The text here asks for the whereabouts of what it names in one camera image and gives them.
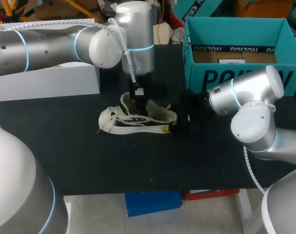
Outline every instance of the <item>white sneaker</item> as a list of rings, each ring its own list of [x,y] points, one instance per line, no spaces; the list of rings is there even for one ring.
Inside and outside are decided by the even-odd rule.
[[[130,134],[139,132],[167,133],[162,128],[177,120],[175,112],[148,100],[148,116],[136,114],[135,101],[125,93],[120,98],[120,106],[108,107],[99,117],[99,128],[112,134]]]

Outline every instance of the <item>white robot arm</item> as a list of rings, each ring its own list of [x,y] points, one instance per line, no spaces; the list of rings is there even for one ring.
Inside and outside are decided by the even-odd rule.
[[[138,110],[145,110],[154,69],[151,6],[125,2],[116,12],[106,25],[19,30],[38,26],[31,23],[0,32],[0,76],[73,61],[110,68],[122,58],[132,97]],[[0,127],[0,234],[65,234],[67,225],[64,201],[50,178],[28,147]]]
[[[81,20],[56,23],[86,24]],[[131,80],[131,97],[145,114],[153,92],[154,37],[149,3],[131,1],[116,7],[116,17],[106,25],[93,23],[62,30],[29,29],[30,23],[0,32],[0,76],[47,68],[67,62],[85,62],[111,68],[122,58]]]
[[[296,164],[296,130],[275,125],[274,103],[283,94],[279,73],[268,65],[210,89],[207,102],[220,116],[235,114],[231,131],[256,157]]]
[[[278,72],[266,66],[210,89],[206,106],[220,116],[235,114],[231,131],[244,145],[244,154],[247,148],[261,159],[296,164],[296,130],[275,125],[273,104],[283,93]],[[296,234],[296,170],[262,192],[261,213],[267,232]]]

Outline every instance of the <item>floor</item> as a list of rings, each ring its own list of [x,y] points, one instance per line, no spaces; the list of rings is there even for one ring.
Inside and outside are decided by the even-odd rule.
[[[257,189],[248,194],[255,208],[262,194]],[[71,203],[68,234],[242,234],[234,195],[184,200],[178,209],[136,217],[128,217],[124,194],[66,196],[64,200]]]

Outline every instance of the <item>black tabletop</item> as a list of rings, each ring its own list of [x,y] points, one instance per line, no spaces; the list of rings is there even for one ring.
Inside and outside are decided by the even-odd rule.
[[[169,92],[157,103],[165,106],[185,89],[182,49],[161,45],[155,51],[155,79]],[[0,102],[0,125],[32,150],[63,195],[255,187],[229,117],[192,124],[185,138],[97,134],[100,113],[127,91],[121,74],[120,64],[101,70],[99,95]],[[296,98],[284,97],[276,108],[277,126],[296,129]],[[250,161],[263,187],[296,168],[254,156]]]

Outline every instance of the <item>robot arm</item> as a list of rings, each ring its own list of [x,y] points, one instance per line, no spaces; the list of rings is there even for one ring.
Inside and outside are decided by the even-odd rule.
[[[296,164],[296,130],[275,125],[273,104],[284,91],[273,66],[222,83],[207,94],[207,106],[218,115],[236,113],[231,131],[252,154]]]
[[[0,32],[0,76],[75,61],[110,68],[121,56],[116,38],[97,27]]]
[[[231,121],[231,131],[256,157],[296,164],[296,130],[277,128],[274,110],[264,102],[243,105]]]
[[[151,6],[144,1],[119,4],[115,19],[109,19],[108,24],[0,32],[0,76],[73,61],[111,68],[122,57],[123,70],[131,78],[131,97],[137,109],[145,114],[149,93],[153,91]]]

